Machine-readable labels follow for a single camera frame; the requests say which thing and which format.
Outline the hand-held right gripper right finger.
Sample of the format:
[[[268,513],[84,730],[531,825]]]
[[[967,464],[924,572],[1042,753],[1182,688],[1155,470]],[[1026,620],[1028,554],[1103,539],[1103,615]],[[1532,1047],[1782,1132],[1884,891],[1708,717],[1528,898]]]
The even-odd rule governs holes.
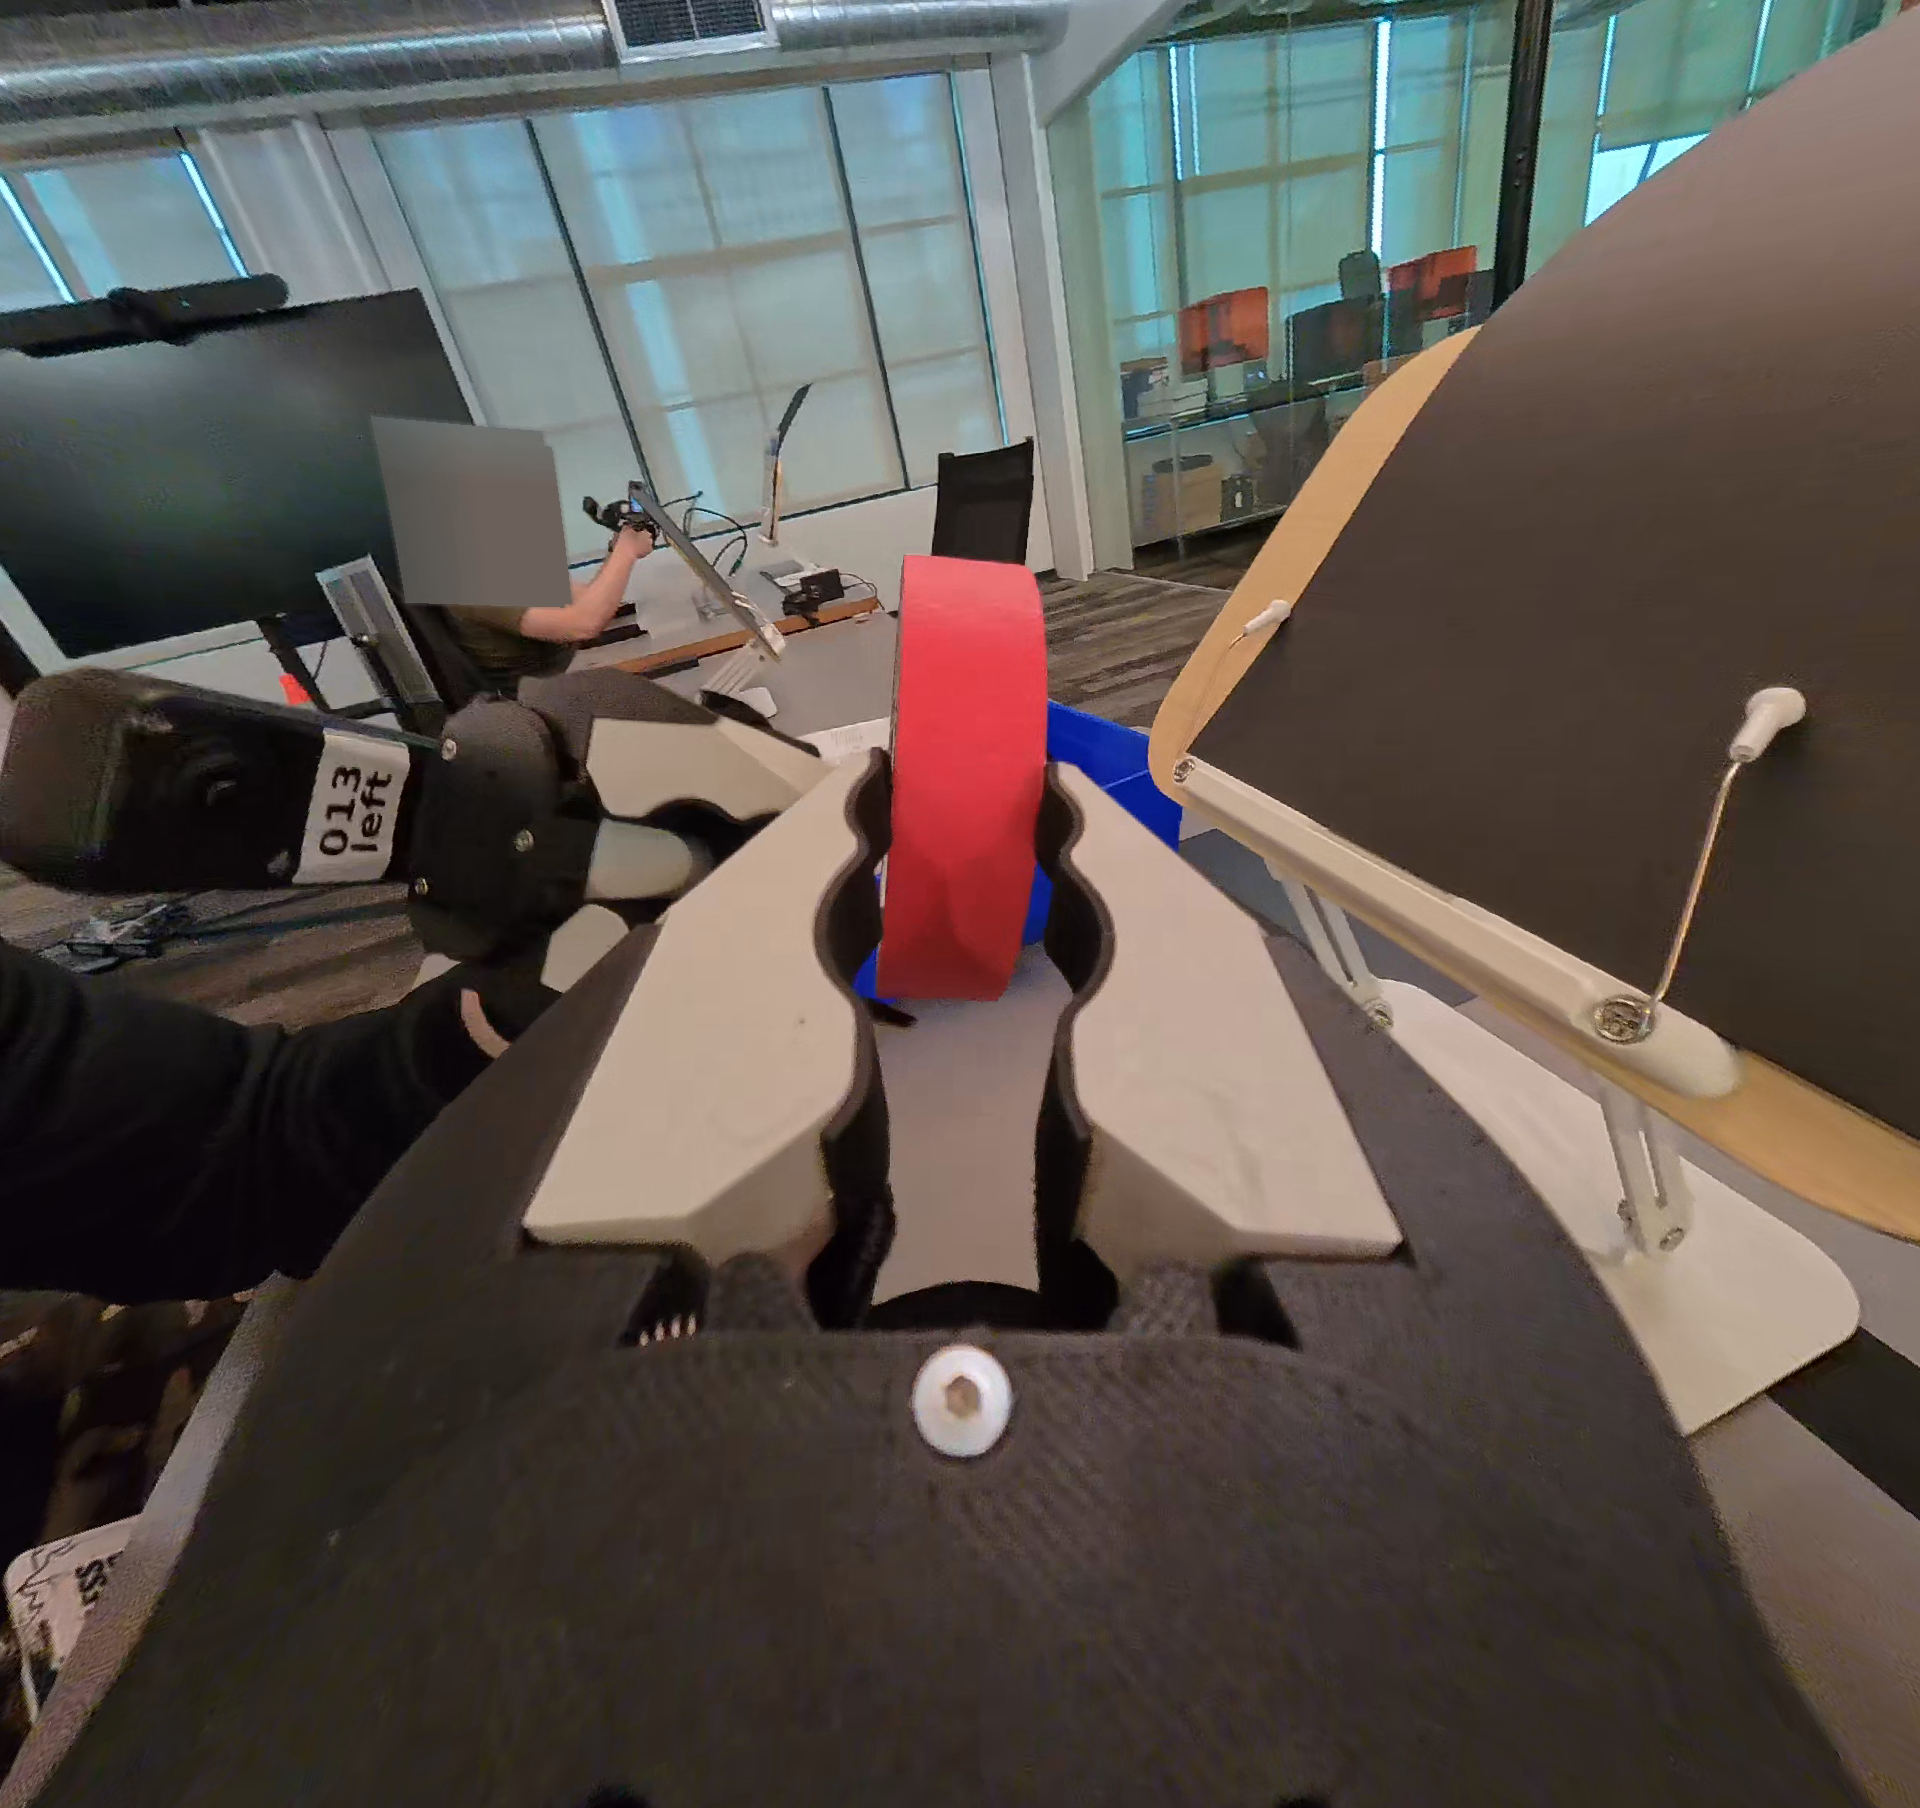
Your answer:
[[[1082,769],[1049,765],[1046,959],[1068,984],[1035,1139],[1049,1315],[1149,1266],[1390,1262],[1404,1231],[1259,926]]]

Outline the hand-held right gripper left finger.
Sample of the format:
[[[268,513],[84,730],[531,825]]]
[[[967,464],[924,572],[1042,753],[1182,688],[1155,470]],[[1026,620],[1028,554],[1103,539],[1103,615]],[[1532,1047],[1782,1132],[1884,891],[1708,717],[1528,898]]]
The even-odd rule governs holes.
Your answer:
[[[894,1245],[873,1011],[892,765],[833,765],[678,901],[575,1098],[526,1234],[707,1268],[770,1257],[819,1325],[869,1313]]]

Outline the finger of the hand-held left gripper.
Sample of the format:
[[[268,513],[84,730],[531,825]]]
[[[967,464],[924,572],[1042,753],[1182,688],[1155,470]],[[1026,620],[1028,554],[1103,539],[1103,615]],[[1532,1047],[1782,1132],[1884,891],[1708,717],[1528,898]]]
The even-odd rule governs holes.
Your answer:
[[[539,852],[539,989],[562,996],[705,885],[715,852],[636,821],[559,821]]]
[[[804,744],[727,717],[595,718],[587,750],[588,786],[616,821],[649,821],[667,810],[768,821],[829,773],[829,764]]]

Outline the red tape roll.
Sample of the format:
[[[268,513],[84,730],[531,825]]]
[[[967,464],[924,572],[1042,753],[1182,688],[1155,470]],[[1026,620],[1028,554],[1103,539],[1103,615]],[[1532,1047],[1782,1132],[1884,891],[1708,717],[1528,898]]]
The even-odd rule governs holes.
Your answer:
[[[1033,572],[905,558],[880,996],[994,1002],[1006,991],[1037,875],[1046,684]]]

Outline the blue plastic bin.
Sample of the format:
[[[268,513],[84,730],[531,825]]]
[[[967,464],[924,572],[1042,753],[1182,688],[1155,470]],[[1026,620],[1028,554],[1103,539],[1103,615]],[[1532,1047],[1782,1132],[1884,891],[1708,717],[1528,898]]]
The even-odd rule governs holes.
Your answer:
[[[1052,699],[1046,717],[1046,750],[1052,761],[1082,769],[1119,810],[1140,821],[1167,847],[1181,852],[1182,810],[1152,783],[1148,772],[1144,733]],[[1041,871],[1035,872],[1035,886],[1028,896],[1023,948],[1042,942],[1049,908],[1052,879],[1046,871]],[[894,1002],[884,999],[879,991],[874,955],[866,959],[852,989],[863,999]]]

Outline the person's left forearm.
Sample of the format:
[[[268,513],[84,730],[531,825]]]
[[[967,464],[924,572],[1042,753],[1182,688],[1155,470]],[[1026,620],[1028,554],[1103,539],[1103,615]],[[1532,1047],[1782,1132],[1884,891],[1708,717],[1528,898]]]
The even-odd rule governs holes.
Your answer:
[[[299,1032],[2,948],[2,1288],[141,1306],[315,1274],[419,1143],[374,1011]]]

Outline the person's left hand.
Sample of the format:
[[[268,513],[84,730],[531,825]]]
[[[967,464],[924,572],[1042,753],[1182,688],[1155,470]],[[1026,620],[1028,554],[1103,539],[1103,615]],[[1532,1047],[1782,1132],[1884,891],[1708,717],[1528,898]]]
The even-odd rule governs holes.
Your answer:
[[[372,1015],[377,1110],[419,1139],[559,999],[539,959],[444,967]]]

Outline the clear book stand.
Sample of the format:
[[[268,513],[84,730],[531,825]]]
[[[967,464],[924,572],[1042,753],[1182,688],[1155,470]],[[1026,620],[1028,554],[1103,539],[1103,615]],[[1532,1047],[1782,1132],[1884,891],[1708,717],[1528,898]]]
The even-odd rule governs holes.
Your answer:
[[[735,589],[720,571],[707,558],[707,554],[690,539],[690,535],[668,516],[668,509],[657,502],[653,494],[649,483],[636,476],[627,486],[627,502],[639,517],[661,536],[667,539],[675,554],[686,563],[686,568],[697,576],[698,587],[705,589],[707,601],[715,604],[720,612],[727,612],[748,636],[748,641],[756,647],[756,653],[768,664],[778,664],[785,653],[785,633],[778,622],[762,615],[756,604]]]

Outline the black mesh chair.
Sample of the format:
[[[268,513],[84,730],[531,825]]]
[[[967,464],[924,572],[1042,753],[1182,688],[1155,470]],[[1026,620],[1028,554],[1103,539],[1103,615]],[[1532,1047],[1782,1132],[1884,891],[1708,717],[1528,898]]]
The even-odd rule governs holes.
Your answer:
[[[938,457],[929,554],[1026,568],[1035,440]]]

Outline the large black monitor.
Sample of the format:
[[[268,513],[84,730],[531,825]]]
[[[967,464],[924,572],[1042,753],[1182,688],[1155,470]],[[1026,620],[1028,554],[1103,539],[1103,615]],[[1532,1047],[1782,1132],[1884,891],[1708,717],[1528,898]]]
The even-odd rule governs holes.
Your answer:
[[[400,587],[372,422],[471,422],[416,289],[189,340],[2,352],[2,576],[67,659],[319,616]]]

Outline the black video bar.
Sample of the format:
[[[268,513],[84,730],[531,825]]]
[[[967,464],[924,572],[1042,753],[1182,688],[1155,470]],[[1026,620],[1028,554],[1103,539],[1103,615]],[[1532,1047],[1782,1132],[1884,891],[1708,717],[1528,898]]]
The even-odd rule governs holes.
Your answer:
[[[288,305],[280,276],[244,276],[173,289],[119,287],[100,300],[2,315],[2,352],[75,355],[128,345],[188,345],[279,315]]]

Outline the white base book stand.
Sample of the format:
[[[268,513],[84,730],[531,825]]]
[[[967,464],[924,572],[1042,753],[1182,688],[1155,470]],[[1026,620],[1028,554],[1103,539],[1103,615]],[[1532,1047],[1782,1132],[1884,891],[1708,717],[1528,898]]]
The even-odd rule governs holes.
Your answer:
[[[1918,16],[1386,381],[1155,772],[1328,912],[1687,1435],[1914,1442],[1918,1362],[1720,1169],[1918,1240]]]

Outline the orange 3d printer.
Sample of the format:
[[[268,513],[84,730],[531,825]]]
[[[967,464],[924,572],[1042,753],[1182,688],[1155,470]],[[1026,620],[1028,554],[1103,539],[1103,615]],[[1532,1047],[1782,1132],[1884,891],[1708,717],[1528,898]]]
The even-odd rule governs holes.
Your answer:
[[[1478,245],[1458,245],[1386,268],[1383,285],[1401,320],[1460,323],[1478,305],[1481,272]]]
[[[1181,309],[1181,374],[1206,377],[1217,369],[1268,362],[1268,289],[1217,293]]]

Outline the round duct with vent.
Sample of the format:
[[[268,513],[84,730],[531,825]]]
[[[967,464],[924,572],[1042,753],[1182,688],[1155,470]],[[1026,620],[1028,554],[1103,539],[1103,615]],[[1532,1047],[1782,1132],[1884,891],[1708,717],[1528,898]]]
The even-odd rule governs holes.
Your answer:
[[[2,136],[239,118],[306,106],[731,56],[1052,51],[1070,0],[258,0],[2,22]]]

